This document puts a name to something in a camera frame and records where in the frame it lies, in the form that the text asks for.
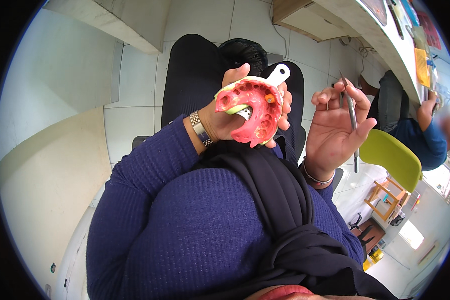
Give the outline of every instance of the woman's right hand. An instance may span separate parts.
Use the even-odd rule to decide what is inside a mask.
[[[342,80],[333,87],[316,92],[312,104],[316,111],[306,139],[305,168],[319,181],[329,180],[336,168],[343,165],[366,141],[370,130],[377,124],[367,119],[370,101],[362,91],[348,81],[346,91],[354,100],[358,128],[352,130],[347,102],[340,107],[340,93],[345,91]]]
[[[238,69],[229,69],[225,72],[222,81],[222,88],[229,84],[239,81],[246,77],[250,72],[250,65],[248,63],[243,64]],[[290,113],[292,104],[292,94],[287,91],[287,84],[283,82],[278,86],[279,92],[283,97],[283,109],[282,117],[278,121],[278,127],[282,130],[287,130],[290,127],[288,123],[288,113]],[[220,140],[231,140],[232,131],[239,129],[245,123],[245,119],[237,114],[229,115],[226,112],[215,112],[216,102],[212,100],[209,105],[198,111],[200,121],[205,128],[205,131],[210,136],[213,142]],[[272,139],[265,144],[268,148],[274,148],[277,146],[276,142]]]

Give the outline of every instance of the black hijab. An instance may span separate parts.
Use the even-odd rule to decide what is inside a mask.
[[[220,141],[212,144],[195,166],[203,168],[232,170],[247,184],[273,245],[255,278],[197,299],[243,300],[276,285],[302,285],[318,295],[397,299],[349,257],[343,244],[314,226],[312,197],[296,166],[266,147]]]

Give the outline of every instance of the sleeve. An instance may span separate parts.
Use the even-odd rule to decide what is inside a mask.
[[[348,225],[345,223],[345,220],[343,219],[342,215],[338,212],[337,207],[332,202],[332,198],[334,196],[334,189],[332,187],[332,184],[330,184],[325,189],[317,189],[317,193],[323,198],[326,205],[330,207],[330,211],[333,214],[336,223],[338,226],[340,226],[342,230],[342,238],[345,243],[348,243],[350,245],[350,251],[349,255],[351,258],[353,258],[355,261],[359,263],[359,265],[363,264],[363,248],[360,244],[360,241],[358,237],[356,237],[348,228]]]
[[[124,156],[105,184],[88,234],[86,267],[91,299],[119,298],[128,253],[147,226],[156,195],[198,162],[183,118]]]
[[[434,121],[432,121],[428,128],[423,132],[423,136],[433,155],[446,155],[447,141],[445,141],[442,131],[437,128],[437,124],[435,124]]]

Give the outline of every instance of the yellow-green chair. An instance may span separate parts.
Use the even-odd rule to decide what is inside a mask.
[[[412,193],[422,179],[419,158],[392,135],[372,129],[360,147],[363,162],[385,168],[403,189]]]

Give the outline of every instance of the metal watch band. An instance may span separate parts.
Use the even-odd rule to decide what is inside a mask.
[[[200,141],[205,145],[205,147],[209,147],[213,141],[210,139],[210,136],[208,136],[202,122],[200,121],[200,118],[198,117],[198,110],[190,114],[190,121],[192,123],[193,130],[198,135]]]
[[[310,174],[307,172],[307,168],[305,167],[305,159],[306,159],[306,158],[307,158],[307,157],[304,157],[304,158],[303,158],[303,163],[302,163],[302,164],[303,164],[303,171],[305,171],[305,175],[306,175],[308,178],[310,178],[310,179],[315,183],[315,185],[317,185],[317,186],[326,185],[326,184],[329,184],[330,182],[332,182],[332,180],[334,180],[336,170],[333,171],[333,175],[332,175],[331,178],[328,179],[327,181],[320,181],[320,180],[317,180],[317,179],[313,178],[312,176],[310,176]]]

